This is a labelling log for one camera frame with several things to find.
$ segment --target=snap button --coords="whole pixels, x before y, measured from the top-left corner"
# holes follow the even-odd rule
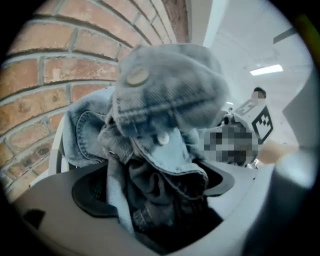
[[[157,136],[156,136],[158,142],[160,145],[166,145],[168,144],[169,142],[169,134],[167,132],[162,132],[162,133],[159,133]]]
[[[149,71],[143,67],[134,68],[126,78],[127,83],[131,87],[137,87],[146,81],[149,77]]]

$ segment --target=brick wall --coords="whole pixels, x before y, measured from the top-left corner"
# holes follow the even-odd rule
[[[10,201],[48,168],[64,111],[117,79],[137,44],[188,41],[184,0],[50,0],[0,73],[0,179]]]

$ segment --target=ceiling light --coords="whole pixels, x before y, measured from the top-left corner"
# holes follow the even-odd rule
[[[266,66],[266,67],[258,68],[258,69],[250,71],[250,73],[253,76],[258,76],[258,75],[274,73],[274,72],[282,72],[282,71],[284,71],[282,66],[277,64],[277,65],[273,65],[273,66]]]

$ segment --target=denim clothing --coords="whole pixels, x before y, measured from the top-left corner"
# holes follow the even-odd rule
[[[147,76],[132,86],[137,67]],[[107,202],[132,234],[174,226],[181,209],[192,219],[194,207],[186,202],[203,201],[208,176],[193,160],[206,157],[200,135],[210,131],[227,95],[209,49],[138,46],[119,64],[115,86],[86,95],[65,113],[65,157],[78,167],[108,159]]]

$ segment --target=white wall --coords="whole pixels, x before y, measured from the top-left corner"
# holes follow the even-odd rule
[[[213,0],[186,0],[190,42],[203,45]]]

